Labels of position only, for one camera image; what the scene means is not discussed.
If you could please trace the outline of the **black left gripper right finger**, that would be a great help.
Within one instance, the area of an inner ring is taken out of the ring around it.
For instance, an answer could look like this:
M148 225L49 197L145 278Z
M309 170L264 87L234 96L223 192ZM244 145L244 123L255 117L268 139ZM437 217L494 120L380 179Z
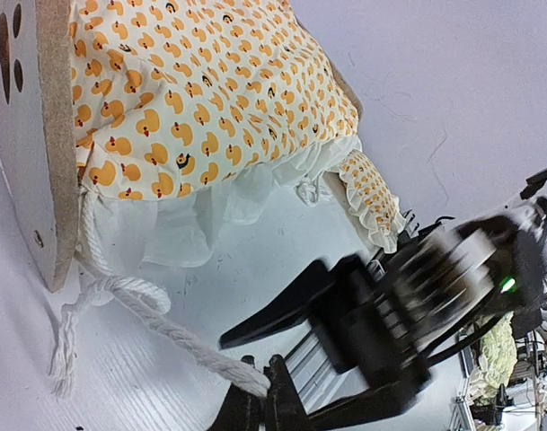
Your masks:
M264 426L272 431L314 431L313 423L305 412L286 362L274 355L264 368L270 387L264 401Z

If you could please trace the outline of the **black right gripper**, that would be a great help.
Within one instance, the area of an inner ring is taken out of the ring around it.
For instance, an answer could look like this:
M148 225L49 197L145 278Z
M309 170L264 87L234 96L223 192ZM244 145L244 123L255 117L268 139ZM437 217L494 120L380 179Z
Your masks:
M310 323L336 372L367 388L309 413L317 430L396 418L417 401L430 369L458 352L446 340L480 317L533 309L542 295L543 231L508 215L437 228L373 276L355 256L329 271Z

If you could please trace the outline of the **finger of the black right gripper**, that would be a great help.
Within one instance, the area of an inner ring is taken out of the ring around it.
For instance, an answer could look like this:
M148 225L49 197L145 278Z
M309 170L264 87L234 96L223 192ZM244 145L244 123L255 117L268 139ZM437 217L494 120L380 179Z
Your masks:
M323 259L310 263L269 304L238 323L219 338L221 348L239 347L258 341L308 320L322 330L322 344L341 347L337 334L338 293L344 275L345 260L329 268Z

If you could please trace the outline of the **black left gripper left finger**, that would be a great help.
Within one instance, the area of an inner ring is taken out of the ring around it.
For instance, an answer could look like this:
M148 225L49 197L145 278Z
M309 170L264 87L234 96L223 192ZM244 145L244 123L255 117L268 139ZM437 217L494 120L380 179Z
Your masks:
M261 400L231 384L207 431L259 431Z

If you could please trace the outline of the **duck print ruffled cushion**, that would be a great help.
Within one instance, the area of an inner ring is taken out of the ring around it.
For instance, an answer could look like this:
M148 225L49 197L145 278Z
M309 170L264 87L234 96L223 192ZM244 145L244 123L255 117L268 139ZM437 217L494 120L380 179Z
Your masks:
M75 1L76 164L110 267L197 267L225 224L360 148L287 1Z

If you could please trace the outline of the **wooden pet bed frame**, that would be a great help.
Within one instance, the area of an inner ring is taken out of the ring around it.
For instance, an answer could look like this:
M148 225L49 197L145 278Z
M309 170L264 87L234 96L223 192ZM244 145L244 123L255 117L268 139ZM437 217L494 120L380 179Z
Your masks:
M0 166L18 224L37 270L52 292L73 257L92 259L95 199L76 164L71 88L75 1L0 1ZM359 106L334 73L340 88Z

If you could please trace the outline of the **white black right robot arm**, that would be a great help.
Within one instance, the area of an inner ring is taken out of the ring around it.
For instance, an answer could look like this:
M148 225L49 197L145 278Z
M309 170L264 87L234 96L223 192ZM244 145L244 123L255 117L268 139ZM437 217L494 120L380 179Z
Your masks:
M333 430L400 416L426 388L431 369L491 330L508 312L543 296L547 169L528 178L496 214L445 229L433 224L376 275L352 254L317 259L266 307L224 333L238 347L308 322L333 370L358 370L366 389L307 412L285 360L273 356L260 399L238 384L215 430Z

